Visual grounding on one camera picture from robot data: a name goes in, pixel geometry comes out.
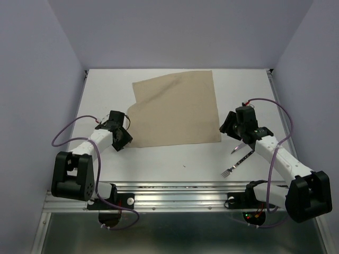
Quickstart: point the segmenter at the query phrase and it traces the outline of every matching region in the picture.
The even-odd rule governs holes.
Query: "metal fork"
[[[237,163],[235,163],[232,167],[226,169],[223,173],[221,173],[223,178],[228,177],[233,170],[238,167],[244,160],[246,160],[249,156],[251,156],[254,153],[254,151],[249,152],[248,154],[246,154],[240,161],[238,161]]]

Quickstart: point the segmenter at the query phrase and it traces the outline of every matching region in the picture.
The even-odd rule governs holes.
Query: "white wall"
[[[315,0],[279,60],[273,77],[295,121],[299,159],[331,179],[326,215],[339,248],[339,1]]]
[[[86,68],[273,68],[312,0],[49,0]]]
[[[28,253],[84,71],[45,0],[0,1],[0,37],[0,253]]]

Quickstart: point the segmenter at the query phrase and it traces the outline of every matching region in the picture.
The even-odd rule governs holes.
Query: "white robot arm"
[[[271,163],[278,141],[266,127],[259,128],[255,111],[251,106],[239,107],[229,112],[221,133],[242,140]],[[329,178],[323,172],[315,172],[299,162],[284,147],[279,146],[274,168],[286,181],[286,187],[271,186],[269,203],[285,209],[296,222],[314,218],[332,210]],[[267,201],[267,181],[251,182],[244,193],[229,193],[234,199],[230,209],[256,208]]]
[[[94,183],[93,162],[97,159],[94,142],[101,154],[113,146],[116,151],[132,141],[131,135],[123,127],[125,114],[111,111],[107,121],[100,123],[82,144],[69,152],[60,152],[56,156],[51,192],[55,197],[64,197],[81,201],[97,198]],[[77,170],[77,175],[68,175],[68,171]],[[99,183],[98,190],[103,199],[114,199],[115,185]]]

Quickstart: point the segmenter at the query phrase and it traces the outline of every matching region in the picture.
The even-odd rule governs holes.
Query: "cable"
[[[261,203],[261,207],[259,207],[256,210],[256,212],[254,214],[254,217],[258,218],[263,213],[263,211],[264,211],[264,203]]]
[[[131,119],[129,119],[129,116],[128,115],[126,115],[125,114],[125,117],[127,118],[127,120],[128,120],[128,127],[126,128],[126,130],[128,130],[129,129],[129,126],[131,126]]]
[[[110,207],[112,207],[112,208],[114,208],[114,209],[132,212],[132,213],[135,213],[136,216],[137,216],[136,220],[133,221],[133,223],[131,223],[131,224],[127,225],[127,226],[124,226],[124,227],[122,227],[122,228],[118,228],[118,229],[110,228],[109,226],[106,226],[106,225],[100,223],[100,224],[101,224],[101,227],[106,228],[106,229],[109,229],[109,230],[122,230],[122,229],[127,229],[127,228],[133,226],[134,224],[136,224],[136,223],[139,221],[140,215],[139,215],[139,213],[138,213],[137,211],[135,211],[135,210],[133,210],[133,209],[129,209],[129,208],[125,208],[125,207],[121,207],[121,206],[114,205],[114,204],[112,204],[112,203],[110,203],[110,202],[104,200],[104,199],[100,196],[99,191],[98,191],[98,186],[99,186],[99,178],[100,178],[100,172],[101,172],[101,157],[100,157],[100,152],[99,152],[99,149],[98,149],[96,143],[95,143],[93,140],[90,140],[90,139],[88,139],[88,138],[79,137],[79,138],[72,138],[72,139],[69,139],[69,140],[67,140],[67,141],[65,141],[65,142],[63,142],[63,143],[60,143],[60,144],[55,144],[55,141],[57,140],[57,138],[58,138],[58,137],[59,137],[59,136],[60,136],[60,135],[61,135],[61,134],[69,127],[69,126],[71,126],[75,121],[77,121],[77,120],[79,120],[79,119],[81,119],[81,118],[85,118],[85,117],[93,118],[96,122],[98,121],[98,119],[97,119],[96,117],[92,116],[92,115],[83,115],[83,116],[79,116],[79,117],[75,118],[73,121],[71,121],[70,123],[68,123],[65,127],[63,127],[61,131],[58,132],[58,134],[53,138],[51,145],[52,145],[53,147],[61,147],[61,146],[65,145],[65,144],[67,144],[67,143],[69,143],[69,142],[72,142],[72,141],[75,141],[75,140],[85,140],[85,141],[88,141],[89,143],[91,143],[91,144],[93,145],[94,150],[95,150],[96,155],[97,155],[97,177],[96,177],[96,183],[95,183],[95,189],[94,189],[94,191],[95,191],[97,197],[99,198],[99,200],[100,200],[102,203],[104,203],[104,204],[106,204],[106,205],[108,205],[108,206],[110,206]]]
[[[278,144],[276,145],[276,148],[274,150],[274,153],[273,153],[273,156],[272,156],[272,160],[271,160],[271,164],[270,164],[270,171],[269,171],[269,178],[267,180],[267,192],[266,192],[266,209],[267,209],[267,212],[268,213],[274,213],[277,211],[278,207],[276,207],[274,210],[270,210],[270,190],[271,190],[271,180],[272,180],[272,172],[273,172],[273,167],[274,167],[274,163],[275,163],[275,159],[276,159],[276,154],[278,153],[278,150],[279,150],[279,146],[281,144],[283,144],[286,140],[288,140],[292,134],[293,134],[293,130],[294,130],[294,124],[293,124],[293,120],[292,120],[292,117],[290,116],[290,114],[287,112],[287,110],[282,106],[280,105],[278,102],[276,101],[273,101],[271,99],[266,99],[266,98],[252,98],[252,99],[249,99],[247,101],[247,103],[245,103],[245,105],[248,105],[251,101],[267,101],[267,102],[271,102],[271,103],[274,103],[275,105],[277,105],[279,108],[281,108],[285,114],[287,115],[287,117],[289,118],[290,120],[290,123],[291,123],[291,129],[290,129],[290,133],[284,138],[282,139],[281,141],[278,142]]]

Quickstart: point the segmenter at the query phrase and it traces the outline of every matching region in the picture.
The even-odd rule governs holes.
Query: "metal floor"
[[[122,224],[134,219],[123,214]],[[273,229],[254,229],[226,213],[145,213],[132,228],[101,229],[97,213],[53,213],[42,253],[325,253],[314,220],[288,220]],[[269,215],[265,224],[285,216]]]

